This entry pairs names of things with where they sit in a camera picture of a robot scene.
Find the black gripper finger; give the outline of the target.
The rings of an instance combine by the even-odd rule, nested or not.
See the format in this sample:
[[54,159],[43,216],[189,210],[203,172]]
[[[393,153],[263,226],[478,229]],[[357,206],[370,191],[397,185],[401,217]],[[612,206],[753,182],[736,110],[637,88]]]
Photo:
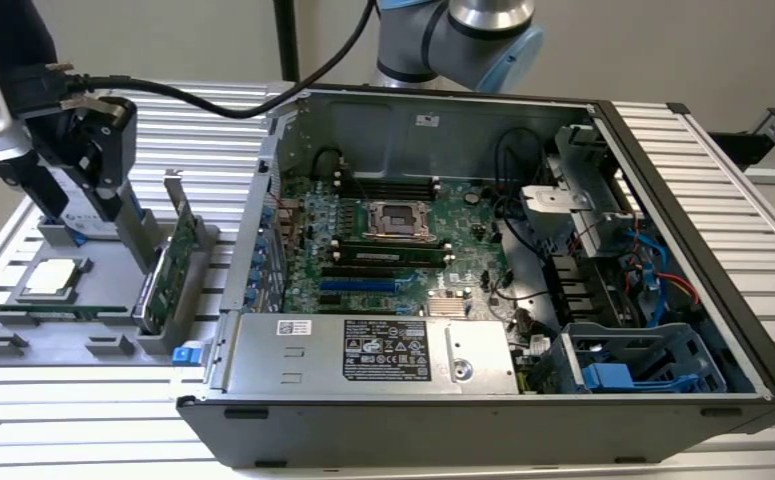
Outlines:
[[59,219],[68,205],[68,196],[48,168],[40,164],[38,152],[0,161],[0,179],[19,188],[48,219]]
[[124,204],[120,189],[135,162],[138,108],[123,97],[78,97],[70,106],[68,177],[100,218],[114,222]]

